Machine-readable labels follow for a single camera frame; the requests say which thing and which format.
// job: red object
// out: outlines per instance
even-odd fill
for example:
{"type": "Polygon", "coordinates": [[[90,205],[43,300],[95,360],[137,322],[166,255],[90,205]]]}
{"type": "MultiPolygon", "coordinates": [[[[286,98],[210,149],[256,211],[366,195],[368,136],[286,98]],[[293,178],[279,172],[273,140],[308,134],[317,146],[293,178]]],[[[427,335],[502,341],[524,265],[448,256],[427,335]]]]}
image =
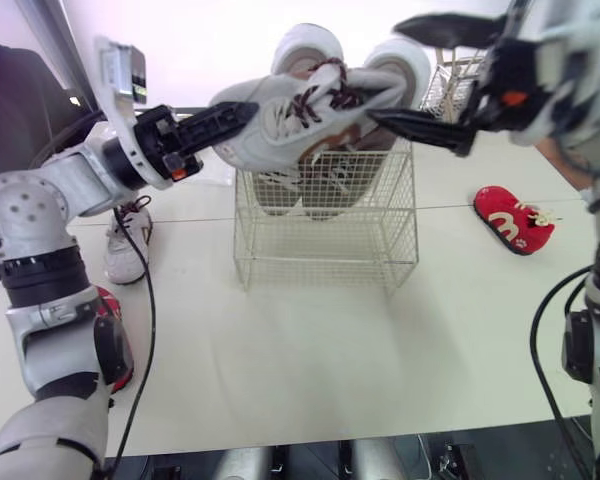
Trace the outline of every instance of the red object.
{"type": "Polygon", "coordinates": [[[555,228],[545,214],[524,205],[502,187],[481,188],[473,200],[473,208],[502,243],[518,255],[540,250],[555,228]]]}
{"type": "MultiPolygon", "coordinates": [[[[116,297],[114,297],[113,293],[111,293],[109,290],[106,290],[97,285],[96,285],[96,288],[98,289],[98,294],[100,295],[100,298],[102,299],[102,301],[104,301],[109,307],[109,308],[107,308],[104,305],[102,307],[100,307],[100,309],[97,312],[98,315],[101,315],[103,317],[108,316],[108,315],[113,315],[113,317],[116,320],[118,320],[119,322],[122,323],[122,311],[120,310],[120,302],[118,301],[118,299],[116,297]]],[[[124,377],[122,377],[120,380],[118,380],[113,385],[111,394],[114,394],[118,390],[122,390],[124,387],[126,387],[127,384],[131,381],[132,376],[133,376],[133,367],[129,369],[129,371],[124,375],[124,377]]]]}

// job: white wire basket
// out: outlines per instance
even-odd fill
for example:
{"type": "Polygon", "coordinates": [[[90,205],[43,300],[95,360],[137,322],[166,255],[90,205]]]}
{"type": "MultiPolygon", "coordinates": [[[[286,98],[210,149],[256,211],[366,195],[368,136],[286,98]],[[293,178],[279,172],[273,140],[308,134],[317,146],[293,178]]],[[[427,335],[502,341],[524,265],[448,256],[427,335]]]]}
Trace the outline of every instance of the white wire basket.
{"type": "Polygon", "coordinates": [[[284,173],[238,171],[234,259],[246,289],[379,285],[393,293],[418,263],[411,144],[323,152],[284,173]]]}
{"type": "Polygon", "coordinates": [[[420,109],[439,120],[455,123],[469,99],[473,81],[480,74],[484,52],[477,50],[473,56],[456,58],[453,50],[451,58],[445,59],[443,51],[437,49],[436,56],[436,70],[420,109]]]}

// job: white table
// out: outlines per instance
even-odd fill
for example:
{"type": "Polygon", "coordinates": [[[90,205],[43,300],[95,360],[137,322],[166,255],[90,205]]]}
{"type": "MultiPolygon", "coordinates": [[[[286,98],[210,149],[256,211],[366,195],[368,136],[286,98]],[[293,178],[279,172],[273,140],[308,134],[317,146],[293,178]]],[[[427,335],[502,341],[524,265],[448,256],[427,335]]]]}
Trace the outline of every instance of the white table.
{"type": "MultiPolygon", "coordinates": [[[[480,136],[471,158],[416,146],[420,264],[387,302],[375,289],[258,288],[232,262],[233,192],[185,184],[158,195],[151,269],[156,357],[127,455],[335,440],[530,422],[551,416],[528,353],[531,318],[560,278],[592,259],[592,219],[532,149],[480,136]],[[549,244],[512,255],[468,206],[500,184],[562,217],[549,244]]],[[[93,283],[121,301],[137,371],[148,349],[144,283],[103,274],[107,216],[80,219],[93,283]]],[[[588,412],[586,387],[560,367],[559,297],[539,349],[567,415],[588,412]]],[[[20,378],[0,287],[0,426],[31,398],[20,378]]],[[[108,454],[131,388],[116,395],[108,454]]]]}

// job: shoe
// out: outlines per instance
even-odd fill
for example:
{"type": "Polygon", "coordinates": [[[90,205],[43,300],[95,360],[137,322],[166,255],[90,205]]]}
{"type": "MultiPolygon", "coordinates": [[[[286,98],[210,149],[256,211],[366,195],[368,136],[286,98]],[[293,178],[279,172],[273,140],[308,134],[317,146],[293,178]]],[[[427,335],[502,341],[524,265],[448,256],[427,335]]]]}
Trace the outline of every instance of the shoe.
{"type": "MultiPolygon", "coordinates": [[[[301,23],[289,30],[276,48],[271,73],[303,72],[329,58],[342,60],[342,47],[326,28],[301,23]]],[[[284,215],[300,199],[302,177],[297,167],[252,174],[256,201],[268,215],[284,215]]]]}
{"type": "MultiPolygon", "coordinates": [[[[149,240],[153,224],[149,211],[145,208],[151,197],[144,195],[134,202],[119,207],[127,232],[144,256],[149,261],[149,240]]],[[[142,262],[124,233],[118,227],[115,217],[111,218],[111,226],[107,231],[109,242],[105,255],[105,275],[111,283],[127,285],[140,280],[144,276],[142,262]]]]}
{"type": "Polygon", "coordinates": [[[378,127],[353,145],[301,165],[304,213],[312,220],[327,220],[355,205],[369,190],[395,141],[393,133],[378,127]]]}
{"type": "Polygon", "coordinates": [[[473,208],[500,241],[518,255],[531,255],[540,250],[555,229],[554,220],[547,212],[519,202],[502,187],[481,188],[473,208]]]}
{"type": "Polygon", "coordinates": [[[340,59],[317,66],[308,79],[270,75],[219,93],[221,101],[260,104],[256,117],[229,140],[214,147],[236,168],[286,171],[304,158],[355,143],[376,127],[365,111],[396,106],[404,78],[370,69],[347,70],[340,59]]]}
{"type": "MultiPolygon", "coordinates": [[[[422,47],[407,39],[393,38],[373,49],[364,62],[364,68],[388,71],[402,76],[406,89],[396,107],[413,108],[420,105],[431,75],[431,64],[422,47]]],[[[301,166],[305,181],[302,183],[302,205],[314,220],[325,220],[339,215],[360,200],[373,183],[396,136],[377,128],[349,151],[376,151],[377,154],[338,157],[325,155],[317,162],[301,166]]]]}
{"type": "Polygon", "coordinates": [[[280,40],[273,55],[271,73],[303,72],[328,58],[344,58],[336,36],[319,25],[300,23],[280,40]]]}
{"type": "Polygon", "coordinates": [[[417,109],[422,103],[431,77],[431,62],[419,43],[407,37],[391,38],[373,49],[364,68],[394,72],[406,80],[399,107],[417,109]]]}
{"type": "MultiPolygon", "coordinates": [[[[120,309],[120,302],[113,294],[102,287],[96,285],[98,289],[98,295],[100,295],[100,299],[102,300],[102,305],[96,312],[99,317],[107,317],[111,316],[115,320],[119,321],[122,324],[122,311],[120,309]]],[[[119,340],[121,343],[125,344],[123,347],[120,345],[119,351],[124,352],[124,364],[126,365],[126,371],[121,372],[122,375],[120,380],[113,384],[113,388],[111,389],[111,394],[113,395],[119,390],[122,390],[127,384],[131,381],[131,377],[133,376],[133,355],[131,354],[131,347],[129,346],[129,341],[127,339],[127,335],[124,331],[124,328],[121,329],[121,337],[119,340]]]]}

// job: floor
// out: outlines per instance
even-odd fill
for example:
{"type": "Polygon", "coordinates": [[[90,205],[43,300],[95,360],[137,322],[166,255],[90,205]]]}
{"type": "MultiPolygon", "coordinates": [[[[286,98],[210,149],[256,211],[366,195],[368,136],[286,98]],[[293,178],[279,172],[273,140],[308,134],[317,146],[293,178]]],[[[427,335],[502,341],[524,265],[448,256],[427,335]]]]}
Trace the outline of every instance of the floor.
{"type": "MultiPolygon", "coordinates": [[[[577,421],[590,432],[589,418],[577,421]]],[[[572,427],[573,436],[585,459],[592,461],[590,443],[572,427]]],[[[576,480],[566,447],[554,422],[483,428],[423,435],[429,448],[442,443],[473,444],[484,480],[576,480]]],[[[428,470],[418,438],[394,438],[394,445],[409,480],[424,480],[428,470]]],[[[126,457],[116,478],[119,480],[206,480],[213,477],[222,452],[200,452],[152,457],[126,457]],[[179,476],[174,474],[179,469],[179,476]]],[[[292,445],[286,480],[338,480],[336,442],[292,445]]]]}

